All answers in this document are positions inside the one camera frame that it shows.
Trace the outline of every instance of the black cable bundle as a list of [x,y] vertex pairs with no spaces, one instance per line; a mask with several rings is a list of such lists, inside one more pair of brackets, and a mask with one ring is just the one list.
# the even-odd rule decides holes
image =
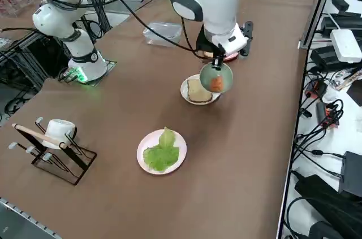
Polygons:
[[[330,78],[326,77],[327,74],[325,76],[321,75],[318,72],[314,72],[314,71],[306,71],[305,72],[305,77],[308,77],[310,79],[310,81],[304,86],[303,91],[313,82],[318,81],[318,82],[324,82],[326,80],[331,80]],[[327,85],[325,86],[324,91],[320,94],[318,91],[316,91],[316,89],[314,89],[314,86],[312,85],[313,88],[313,94],[315,94],[317,97],[311,102],[309,103],[305,108],[302,108],[303,104],[307,101],[308,98],[310,98],[310,95],[308,96],[307,94],[307,99],[305,99],[304,101],[302,101],[302,103],[299,106],[299,115],[304,111],[307,110],[308,107],[310,107],[313,103],[315,103],[317,100],[322,101],[322,97],[323,94],[326,92],[327,89]],[[327,108],[331,109],[331,112],[329,114],[329,116],[326,116],[320,123],[318,123],[317,126],[314,127],[314,129],[312,129],[309,133],[307,134],[299,134],[296,136],[296,139],[294,141],[294,153],[292,155],[292,162],[296,161],[297,158],[301,155],[303,155],[304,157],[306,157],[309,161],[311,161],[313,164],[315,164],[316,166],[320,167],[322,170],[324,170],[325,172],[336,176],[338,178],[341,177],[340,174],[333,172],[333,171],[329,171],[326,168],[324,168],[323,166],[321,166],[320,164],[318,164],[316,161],[314,161],[311,157],[309,157],[305,152],[308,153],[312,153],[313,155],[323,155],[323,154],[327,154],[323,151],[317,151],[317,150],[313,150],[313,151],[309,151],[307,150],[308,147],[310,147],[313,143],[323,139],[327,133],[327,129],[337,123],[341,117],[343,116],[343,101],[341,99],[337,99],[336,101],[329,103],[327,105]]]

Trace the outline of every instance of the power strip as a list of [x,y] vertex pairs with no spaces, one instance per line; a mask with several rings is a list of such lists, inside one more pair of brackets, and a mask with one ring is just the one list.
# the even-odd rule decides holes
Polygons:
[[339,61],[347,63],[361,62],[362,51],[351,30],[332,30],[330,38]]

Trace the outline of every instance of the green vegetable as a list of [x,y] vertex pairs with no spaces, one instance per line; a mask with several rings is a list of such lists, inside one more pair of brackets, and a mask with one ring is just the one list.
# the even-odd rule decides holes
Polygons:
[[174,147],[176,135],[165,127],[165,131],[158,140],[159,144],[149,147],[143,152],[145,163],[153,170],[164,172],[179,159],[178,147]]

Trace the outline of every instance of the orange food item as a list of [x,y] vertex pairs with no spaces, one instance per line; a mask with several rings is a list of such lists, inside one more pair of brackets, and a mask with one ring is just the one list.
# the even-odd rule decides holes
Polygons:
[[223,87],[224,87],[224,85],[223,85],[221,76],[211,79],[211,91],[212,92],[220,93],[222,91]]

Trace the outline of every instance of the white cup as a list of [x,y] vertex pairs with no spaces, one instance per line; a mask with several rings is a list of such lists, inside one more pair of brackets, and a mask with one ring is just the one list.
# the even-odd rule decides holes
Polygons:
[[[64,142],[67,146],[70,146],[70,141],[65,136],[65,134],[70,132],[70,136],[72,137],[74,131],[75,131],[74,123],[62,119],[52,119],[51,121],[49,121],[45,135],[59,142]],[[61,149],[60,147],[57,147],[47,141],[43,141],[42,145],[49,147],[51,149],[56,149],[56,150]]]

